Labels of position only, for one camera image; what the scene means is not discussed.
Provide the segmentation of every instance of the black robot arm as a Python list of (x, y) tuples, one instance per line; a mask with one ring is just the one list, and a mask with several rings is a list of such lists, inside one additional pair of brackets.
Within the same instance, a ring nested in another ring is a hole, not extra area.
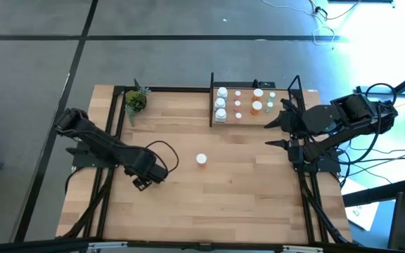
[(156, 156), (152, 150), (126, 145), (113, 138), (95, 126), (83, 110), (65, 110), (56, 122), (56, 131), (61, 136), (79, 138), (98, 159), (122, 164), (125, 174), (137, 176), (133, 183), (139, 190), (145, 190), (152, 182), (164, 181), (168, 175), (165, 168), (155, 163)]
[[(269, 141), (266, 144), (280, 146), (289, 151), (293, 164), (316, 162), (335, 152), (336, 148), (356, 136), (383, 134), (390, 130), (398, 112), (392, 102), (370, 102), (361, 94), (352, 94), (332, 100), (330, 105), (316, 105), (301, 112), (289, 100), (282, 99), (284, 111), (264, 128), (281, 127), (282, 131), (297, 138), (309, 137), (312, 142), (299, 145), (297, 141)], [(323, 141), (314, 136), (330, 134)]]

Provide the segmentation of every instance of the potted plant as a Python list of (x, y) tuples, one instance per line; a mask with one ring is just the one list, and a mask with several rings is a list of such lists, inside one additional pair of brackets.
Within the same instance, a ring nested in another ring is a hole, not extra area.
[(148, 100), (146, 96), (149, 95), (151, 90), (148, 87), (141, 86), (137, 80), (134, 79), (135, 90), (126, 93), (126, 113), (134, 127), (134, 116), (136, 113), (142, 111), (146, 107)]

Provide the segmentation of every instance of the gray floor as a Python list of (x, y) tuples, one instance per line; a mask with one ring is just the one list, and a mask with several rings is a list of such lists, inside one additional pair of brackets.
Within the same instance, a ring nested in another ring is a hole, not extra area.
[[(306, 1), (273, 2), (310, 11)], [(0, 34), (80, 34), (90, 3), (0, 1)], [(327, 5), (325, 0), (317, 3)], [(329, 6), (332, 13), (341, 13), (339, 8), (346, 6)], [(87, 108), (95, 84), (132, 85), (136, 78), (147, 86), (209, 86), (211, 72), (220, 81), (272, 80), (282, 88), (299, 74), (304, 88), (318, 89), (324, 103), (351, 93), (357, 85), (397, 85), (405, 79), (405, 37), (395, 37), (405, 31), (385, 20), (398, 18), (402, 10), (405, 0), (398, 0), (395, 9), (362, 4), (344, 22), (333, 23), (338, 34), (351, 41), (330, 46), (310, 41), (88, 41), (67, 106)], [(373, 22), (376, 11), (383, 18)], [(107, 0), (98, 4), (90, 34), (309, 35), (315, 26), (303, 13), (275, 9), (260, 0)], [(386, 34), (373, 33), (377, 27)], [(358, 29), (375, 37), (361, 39)], [(0, 170), (0, 242), (11, 239), (76, 46), (76, 41), (0, 41), (0, 160), (5, 163)], [(398, 99), (397, 104), (405, 102)], [(378, 139), (377, 149), (405, 148), (405, 106), (399, 114), (393, 130)], [(397, 143), (396, 136), (404, 141)], [(353, 146), (364, 148), (370, 139), (358, 138)], [(27, 240), (55, 235), (72, 160), (65, 148), (72, 145), (64, 138), (56, 140)], [(405, 163), (393, 162), (373, 173), (392, 182), (404, 180)], [(387, 183), (367, 173), (352, 179), (366, 187)], [(391, 204), (381, 206), (379, 212), (388, 216)], [(377, 242), (365, 240), (369, 234), (352, 227), (354, 239), (382, 247), (388, 231), (378, 224), (389, 222), (376, 219)]]

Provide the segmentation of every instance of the small bottle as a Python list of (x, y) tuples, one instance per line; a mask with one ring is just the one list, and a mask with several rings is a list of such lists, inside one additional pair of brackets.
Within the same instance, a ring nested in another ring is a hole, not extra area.
[(224, 123), (226, 122), (226, 110), (223, 108), (220, 108), (217, 110), (215, 113), (215, 122), (218, 123)]
[(226, 101), (228, 99), (228, 89), (220, 87), (217, 92), (217, 98), (223, 98)]
[(217, 100), (215, 101), (214, 110), (218, 110), (221, 108), (226, 108), (226, 101), (223, 98), (217, 98)]
[(270, 92), (270, 95), (268, 96), (268, 102), (274, 103), (275, 97), (276, 97), (276, 94), (274, 92)]
[(196, 163), (198, 163), (198, 166), (204, 167), (205, 164), (207, 163), (207, 156), (204, 154), (198, 154), (196, 156)]
[(237, 101), (235, 101), (234, 103), (233, 103), (233, 110), (235, 111), (235, 112), (238, 112), (239, 110), (240, 110), (240, 101), (239, 100), (237, 100)]
[(273, 109), (273, 102), (268, 102), (266, 104), (265, 112), (269, 112), (271, 109)]
[(240, 121), (242, 120), (242, 114), (237, 112), (236, 113), (236, 119), (234, 120), (235, 123), (240, 123)]
[(264, 91), (261, 89), (255, 89), (254, 95), (252, 96), (252, 102), (260, 101), (260, 98), (264, 95)]
[(234, 99), (235, 101), (240, 100), (240, 95), (241, 95), (241, 94), (242, 94), (242, 93), (241, 93), (240, 91), (236, 91), (235, 96), (233, 97), (233, 99)]
[(259, 111), (262, 109), (262, 103), (260, 101), (252, 102), (251, 114), (258, 115)]

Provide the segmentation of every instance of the wooden tabletop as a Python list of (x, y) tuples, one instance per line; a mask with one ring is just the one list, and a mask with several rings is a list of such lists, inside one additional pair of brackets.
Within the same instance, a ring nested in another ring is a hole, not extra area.
[[(95, 86), (90, 120), (104, 129), (113, 86)], [(306, 107), (319, 103), (316, 91), (304, 91)], [(214, 124), (209, 128), (208, 93), (152, 92), (148, 105), (132, 127), (124, 119), (122, 141), (128, 145), (168, 142), (178, 153), (179, 167), (165, 182), (139, 192), (132, 180), (116, 169), (104, 238), (172, 242), (307, 243), (297, 174), (281, 148), (265, 141), (288, 139), (280, 129)], [(114, 118), (113, 132), (117, 116)], [(176, 158), (161, 144), (150, 147), (173, 167)], [(207, 155), (207, 166), (195, 157)], [(57, 235), (66, 233), (86, 209), (95, 168), (72, 177)], [(339, 183), (318, 173), (323, 208), (340, 232), (351, 235)], [(99, 209), (91, 234), (96, 234)], [(318, 240), (316, 214), (312, 222)]]

